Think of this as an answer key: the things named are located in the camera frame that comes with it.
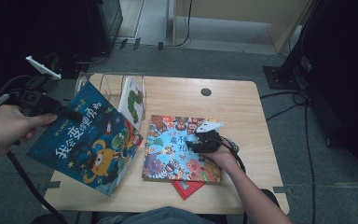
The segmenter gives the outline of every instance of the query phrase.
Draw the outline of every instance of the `open book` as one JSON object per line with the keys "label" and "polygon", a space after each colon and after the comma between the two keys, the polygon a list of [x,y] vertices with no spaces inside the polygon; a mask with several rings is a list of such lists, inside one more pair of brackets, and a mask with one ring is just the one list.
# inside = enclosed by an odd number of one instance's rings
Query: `open book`
{"label": "open book", "polygon": [[143,137],[90,82],[67,107],[83,115],[81,123],[59,116],[27,156],[111,195]]}
{"label": "open book", "polygon": [[121,112],[131,124],[139,130],[144,116],[145,83],[139,86],[135,78],[125,77],[120,103],[117,110]]}

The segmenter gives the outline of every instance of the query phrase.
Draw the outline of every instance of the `person's left hand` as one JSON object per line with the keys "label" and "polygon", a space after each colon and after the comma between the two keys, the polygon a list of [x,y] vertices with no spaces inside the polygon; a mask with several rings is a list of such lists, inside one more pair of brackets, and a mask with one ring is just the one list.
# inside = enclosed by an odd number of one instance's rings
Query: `person's left hand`
{"label": "person's left hand", "polygon": [[16,141],[27,141],[34,137],[36,127],[53,122],[57,115],[46,114],[25,117],[16,105],[0,106],[0,155],[9,152],[10,146]]}

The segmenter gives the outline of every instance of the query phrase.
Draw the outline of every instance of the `colorful book cover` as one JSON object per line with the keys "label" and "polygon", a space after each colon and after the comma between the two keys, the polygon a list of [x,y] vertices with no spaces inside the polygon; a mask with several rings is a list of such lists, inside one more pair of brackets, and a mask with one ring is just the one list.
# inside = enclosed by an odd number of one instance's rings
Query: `colorful book cover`
{"label": "colorful book cover", "polygon": [[89,82],[67,107],[81,123],[59,116],[27,156],[110,196],[143,137]]}
{"label": "colorful book cover", "polygon": [[202,187],[205,184],[205,182],[174,180],[172,184],[179,192],[180,196],[182,196],[183,199],[186,199],[197,189]]}
{"label": "colorful book cover", "polygon": [[144,115],[144,94],[133,77],[126,77],[117,110],[139,130]]}
{"label": "colorful book cover", "polygon": [[186,141],[198,141],[194,132],[203,121],[199,118],[152,115],[142,177],[220,182],[220,168],[186,146]]}

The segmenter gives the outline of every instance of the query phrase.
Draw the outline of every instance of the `black circular hole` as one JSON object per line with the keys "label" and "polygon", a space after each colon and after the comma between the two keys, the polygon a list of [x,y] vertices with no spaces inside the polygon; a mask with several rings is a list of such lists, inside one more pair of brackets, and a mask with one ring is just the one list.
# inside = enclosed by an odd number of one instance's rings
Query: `black circular hole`
{"label": "black circular hole", "polygon": [[208,88],[204,88],[204,89],[201,90],[201,94],[203,96],[210,96],[212,94],[212,91],[209,90]]}

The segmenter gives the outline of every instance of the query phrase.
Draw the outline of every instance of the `person's right hand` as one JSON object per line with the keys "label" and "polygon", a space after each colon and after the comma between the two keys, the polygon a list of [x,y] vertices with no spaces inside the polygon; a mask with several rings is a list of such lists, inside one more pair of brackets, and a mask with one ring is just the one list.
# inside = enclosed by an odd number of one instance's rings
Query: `person's right hand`
{"label": "person's right hand", "polygon": [[[226,140],[223,140],[223,143],[227,146],[230,146],[230,143]],[[238,166],[237,160],[234,158],[228,148],[223,145],[221,145],[217,151],[213,153],[200,153],[200,155],[210,158],[214,161],[214,163],[216,163],[224,170],[233,165]]]}

